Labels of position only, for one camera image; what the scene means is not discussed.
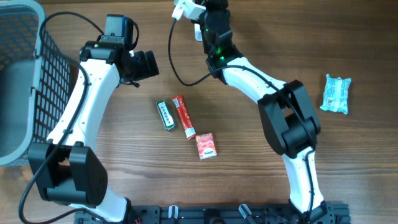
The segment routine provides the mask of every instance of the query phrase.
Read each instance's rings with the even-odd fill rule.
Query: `white label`
[[[200,41],[200,42],[202,41],[200,25],[199,24],[195,24],[195,39],[197,41]]]
[[[159,106],[160,113],[161,113],[162,117],[164,118],[164,121],[166,122],[166,126],[170,126],[170,125],[174,124],[173,118],[171,117],[171,115],[166,107],[165,102],[159,103],[158,106]]]
[[[333,98],[329,98],[327,105],[328,106],[332,106],[332,104],[333,104]]]
[[[203,151],[203,154],[200,155],[200,159],[207,159],[215,156],[217,156],[217,152],[212,148],[207,148]]]
[[[338,97],[341,96],[341,87],[343,86],[343,81],[342,80],[337,80],[337,87],[336,87],[336,95],[337,99],[334,104],[333,104],[333,111],[337,112],[338,108],[340,107],[340,99]]]
[[[173,103],[175,105],[176,108],[178,108],[180,106],[180,104],[178,103],[178,99],[173,99]]]
[[[194,128],[188,128],[185,130],[185,135],[187,136],[187,138],[193,136],[194,134],[196,134]]]

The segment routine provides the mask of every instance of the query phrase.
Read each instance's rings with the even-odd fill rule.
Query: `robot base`
[[[294,224],[302,223],[290,204],[249,207],[251,219],[244,219],[238,207],[133,206],[128,221],[120,224]],[[323,203],[312,212],[316,224],[350,224],[347,204]],[[89,214],[75,214],[74,224],[105,224]]]

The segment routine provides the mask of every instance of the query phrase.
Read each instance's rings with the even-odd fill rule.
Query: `candy box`
[[[211,133],[202,134],[200,136],[196,135],[196,140],[200,159],[217,156],[216,146],[214,145],[214,139]]]

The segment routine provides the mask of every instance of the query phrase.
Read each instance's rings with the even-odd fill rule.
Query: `red candy stick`
[[[185,130],[187,139],[193,139],[197,134],[193,128],[191,118],[189,117],[187,108],[185,107],[184,99],[182,95],[173,97],[173,103],[177,108],[178,115],[180,116],[182,126]]]

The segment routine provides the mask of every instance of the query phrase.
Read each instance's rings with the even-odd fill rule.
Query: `black mounting base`
[[[296,224],[300,223],[297,215],[289,204],[265,205],[263,207],[249,207],[252,219],[256,224]],[[350,224],[348,205],[326,203],[327,213],[312,221],[316,224]],[[169,208],[159,206],[133,206],[132,209],[140,216],[141,224],[247,224],[238,206],[235,207],[180,207],[178,219],[169,219]],[[219,213],[224,222],[209,220],[209,211]],[[135,221],[123,224],[137,224]],[[75,224],[104,224],[97,222],[94,217],[82,212],[76,213]]]

